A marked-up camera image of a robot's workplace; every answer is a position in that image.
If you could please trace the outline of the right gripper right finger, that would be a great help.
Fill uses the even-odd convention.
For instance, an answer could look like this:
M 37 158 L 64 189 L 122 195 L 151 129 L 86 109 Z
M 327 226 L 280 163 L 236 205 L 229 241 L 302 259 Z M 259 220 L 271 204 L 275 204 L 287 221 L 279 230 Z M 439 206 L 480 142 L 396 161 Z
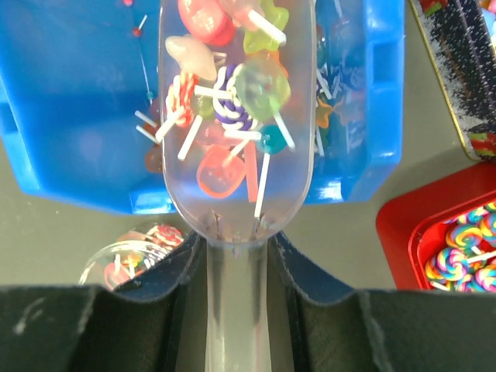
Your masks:
M 268 243 L 275 371 L 493 371 L 495 296 L 356 289 L 299 252 Z

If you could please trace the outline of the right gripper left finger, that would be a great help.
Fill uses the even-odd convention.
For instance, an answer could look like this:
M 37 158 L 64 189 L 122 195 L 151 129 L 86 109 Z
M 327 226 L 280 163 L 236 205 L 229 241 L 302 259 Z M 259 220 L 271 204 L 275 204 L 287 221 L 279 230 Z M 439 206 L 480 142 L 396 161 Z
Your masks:
M 205 242 L 196 233 L 114 291 L 1 289 L 3 371 L 203 371 Z

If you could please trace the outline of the blue plastic candy bin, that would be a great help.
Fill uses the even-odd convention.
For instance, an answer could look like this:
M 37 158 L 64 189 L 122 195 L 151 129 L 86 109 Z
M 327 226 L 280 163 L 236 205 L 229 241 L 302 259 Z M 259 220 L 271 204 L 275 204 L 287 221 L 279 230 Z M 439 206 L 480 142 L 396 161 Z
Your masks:
M 135 111 L 158 93 L 157 1 L 3 1 L 1 138 L 20 188 L 130 215 L 171 213 Z M 365 202 L 401 159 L 405 4 L 320 1 L 335 100 L 309 205 Z

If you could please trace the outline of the clear plastic scoop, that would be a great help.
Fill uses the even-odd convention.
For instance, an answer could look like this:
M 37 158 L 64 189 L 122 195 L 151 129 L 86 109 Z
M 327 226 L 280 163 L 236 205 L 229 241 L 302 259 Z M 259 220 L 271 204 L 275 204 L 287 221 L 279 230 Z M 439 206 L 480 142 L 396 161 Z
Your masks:
M 206 241 L 210 371 L 269 371 L 267 242 L 308 193 L 315 142 L 312 1 L 163 1 L 167 191 Z

